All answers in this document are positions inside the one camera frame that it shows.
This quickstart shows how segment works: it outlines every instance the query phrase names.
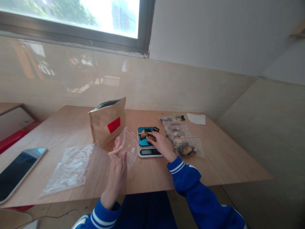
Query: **wooden table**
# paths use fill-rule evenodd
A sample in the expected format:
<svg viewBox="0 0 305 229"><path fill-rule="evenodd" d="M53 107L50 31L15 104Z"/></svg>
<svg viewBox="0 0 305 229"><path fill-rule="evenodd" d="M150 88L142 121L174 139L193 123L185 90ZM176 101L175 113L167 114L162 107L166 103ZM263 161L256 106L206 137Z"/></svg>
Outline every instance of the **wooden table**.
<svg viewBox="0 0 305 229"><path fill-rule="evenodd" d="M14 196L0 205L0 208L90 199L102 194L107 184L110 160L106 153L102 153L101 149L95 146L88 166L86 183L83 186L40 197L65 149L92 143L88 115L91 110L89 107L65 106L0 155L1 172L24 149L48 148L46 155ZM163 125L157 119L161 113L164 111L126 110L126 126L135 134L138 127L157 126L160 133L165 134ZM201 137L205 158L189 157L184 161L191 163L201 172L201 182L206 186L273 178L208 117L204 126L193 124L188 119L186 122L192 135ZM121 194L174 189L173 178L166 164L167 161L163 157L137 157L133 167L128 171Z"/></svg>

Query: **blue jacket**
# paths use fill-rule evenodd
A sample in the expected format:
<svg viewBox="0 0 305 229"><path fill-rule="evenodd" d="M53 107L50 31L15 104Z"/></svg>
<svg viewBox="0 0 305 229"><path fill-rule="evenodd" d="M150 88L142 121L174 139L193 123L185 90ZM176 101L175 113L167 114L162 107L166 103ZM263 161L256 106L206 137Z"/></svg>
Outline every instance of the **blue jacket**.
<svg viewBox="0 0 305 229"><path fill-rule="evenodd" d="M201 174L180 157L167 165L174 178L176 191L184 196L198 228L246 229L242 216L231 206L221 205L215 194L200 182ZM112 228L119 217L121 205L105 209L100 200L92 214L81 217L72 229Z"/></svg>

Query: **white paper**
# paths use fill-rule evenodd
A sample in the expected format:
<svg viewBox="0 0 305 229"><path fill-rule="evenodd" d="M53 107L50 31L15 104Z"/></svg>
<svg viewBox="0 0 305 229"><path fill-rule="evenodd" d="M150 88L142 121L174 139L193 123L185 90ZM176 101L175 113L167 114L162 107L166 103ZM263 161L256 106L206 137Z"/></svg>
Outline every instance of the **white paper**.
<svg viewBox="0 0 305 229"><path fill-rule="evenodd" d="M187 113L188 119L195 124L205 125L206 124L206 116L203 115L196 115Z"/></svg>

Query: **building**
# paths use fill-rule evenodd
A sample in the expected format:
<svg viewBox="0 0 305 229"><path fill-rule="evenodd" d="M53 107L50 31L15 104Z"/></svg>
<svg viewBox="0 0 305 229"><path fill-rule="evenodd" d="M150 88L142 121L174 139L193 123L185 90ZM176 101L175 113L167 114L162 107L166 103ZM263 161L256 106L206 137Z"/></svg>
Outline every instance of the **building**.
<svg viewBox="0 0 305 229"><path fill-rule="evenodd" d="M49 17L55 17L52 5L57 5L56 0L33 0Z"/></svg>
<svg viewBox="0 0 305 229"><path fill-rule="evenodd" d="M136 31L136 15L128 9L124 0L112 1L112 22L115 31L134 33Z"/></svg>

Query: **cable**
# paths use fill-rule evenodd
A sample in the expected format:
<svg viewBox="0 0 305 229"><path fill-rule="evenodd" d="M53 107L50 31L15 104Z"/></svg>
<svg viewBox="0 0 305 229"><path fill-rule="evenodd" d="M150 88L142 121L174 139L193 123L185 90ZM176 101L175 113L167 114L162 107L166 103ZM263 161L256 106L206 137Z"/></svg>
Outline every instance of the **cable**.
<svg viewBox="0 0 305 229"><path fill-rule="evenodd" d="M27 225L27 224L29 224L29 223L33 223L34 221L36 221L36 220L38 220L38 219L42 219L42 218L44 218L44 217L46 217L46 218L58 219L58 218L61 218L61 217L65 216L65 215L68 215L68 214L69 214L70 212L72 212L72 211L77 211L77 212L78 212L78 215L79 215L79 217L80 217L79 211L78 211L77 209L73 209L73 210L68 211L67 213L65 213L65 214L63 214L63 215L61 215L61 216L42 216L42 217L39 217L39 218L37 218L37 219L33 219L33 220L31 220L31 221L29 221L29 222L27 222L27 223L25 223L25 224L22 224L22 225L20 225L20 226L18 226L18 227L15 227L14 229L18 229L18 228L20 228L20 227L22 227L22 226L25 226L25 225Z"/></svg>

